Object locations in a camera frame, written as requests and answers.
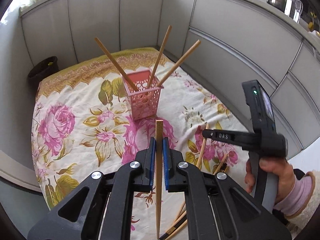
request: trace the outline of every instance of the device screen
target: device screen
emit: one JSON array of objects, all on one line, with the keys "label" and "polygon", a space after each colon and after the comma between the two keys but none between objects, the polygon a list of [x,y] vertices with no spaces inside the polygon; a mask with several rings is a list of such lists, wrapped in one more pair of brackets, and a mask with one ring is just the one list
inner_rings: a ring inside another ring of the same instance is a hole
[{"label": "device screen", "polygon": [[260,87],[260,90],[262,92],[264,107],[266,109],[267,115],[274,121],[275,119],[273,117],[273,111],[272,111],[270,98],[269,98],[268,94],[263,90],[262,87]]}]

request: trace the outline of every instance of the silver screw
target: silver screw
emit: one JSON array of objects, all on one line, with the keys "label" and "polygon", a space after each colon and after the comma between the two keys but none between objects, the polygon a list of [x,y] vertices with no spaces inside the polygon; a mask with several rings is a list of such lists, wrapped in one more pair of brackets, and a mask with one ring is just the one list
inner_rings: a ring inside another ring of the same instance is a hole
[{"label": "silver screw", "polygon": [[140,163],[139,162],[136,162],[136,161],[133,161],[130,163],[130,167],[131,168],[138,168],[140,166]]},{"label": "silver screw", "polygon": [[91,174],[91,178],[93,179],[100,179],[102,176],[102,173],[100,171],[95,171]]},{"label": "silver screw", "polygon": [[218,179],[226,179],[226,178],[227,178],[227,175],[226,175],[225,173],[223,173],[223,172],[219,172],[219,173],[217,174],[217,178],[218,178]]},{"label": "silver screw", "polygon": [[179,163],[178,163],[178,166],[179,166],[180,168],[182,168],[182,169],[185,169],[186,167],[189,166],[189,164],[186,163],[186,162],[179,162]]}]

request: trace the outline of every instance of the floral tablecloth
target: floral tablecloth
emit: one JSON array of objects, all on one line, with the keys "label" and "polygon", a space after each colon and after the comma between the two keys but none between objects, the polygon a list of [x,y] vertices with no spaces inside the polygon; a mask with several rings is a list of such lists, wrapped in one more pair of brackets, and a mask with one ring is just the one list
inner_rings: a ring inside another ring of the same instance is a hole
[{"label": "floral tablecloth", "polygon": [[[127,72],[152,68],[158,51],[153,48],[113,53]],[[173,66],[161,57],[156,76]],[[46,202],[54,207],[93,171],[110,173],[134,160],[155,135],[155,120],[164,120],[170,148],[196,163],[202,130],[246,131],[213,94],[178,68],[164,83],[157,116],[133,122],[126,106],[124,85],[106,56],[82,62],[43,80],[36,97],[32,125],[32,152],[36,175]],[[228,174],[244,187],[248,154],[232,145],[207,141],[201,170],[212,173],[224,154]],[[155,239],[155,205],[151,193],[134,195],[131,239]],[[183,193],[162,192],[160,234],[171,225],[184,199]],[[187,227],[174,239],[187,239]]]}]

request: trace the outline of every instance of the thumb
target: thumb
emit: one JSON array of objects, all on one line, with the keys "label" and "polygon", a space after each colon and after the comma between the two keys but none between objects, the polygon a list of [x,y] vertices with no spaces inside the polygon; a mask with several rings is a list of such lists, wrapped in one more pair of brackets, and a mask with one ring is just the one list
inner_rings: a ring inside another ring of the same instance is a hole
[{"label": "thumb", "polygon": [[286,164],[285,159],[274,157],[261,158],[259,161],[259,166],[262,170],[272,172],[279,177],[284,174]]}]

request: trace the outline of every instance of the stainless steel pot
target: stainless steel pot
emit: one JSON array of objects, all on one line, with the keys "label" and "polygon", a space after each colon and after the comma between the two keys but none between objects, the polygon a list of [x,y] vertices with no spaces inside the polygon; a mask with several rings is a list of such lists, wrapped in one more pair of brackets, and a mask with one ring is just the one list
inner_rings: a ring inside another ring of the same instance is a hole
[{"label": "stainless steel pot", "polygon": [[299,23],[303,10],[303,4],[300,0],[267,0],[267,3]]}]

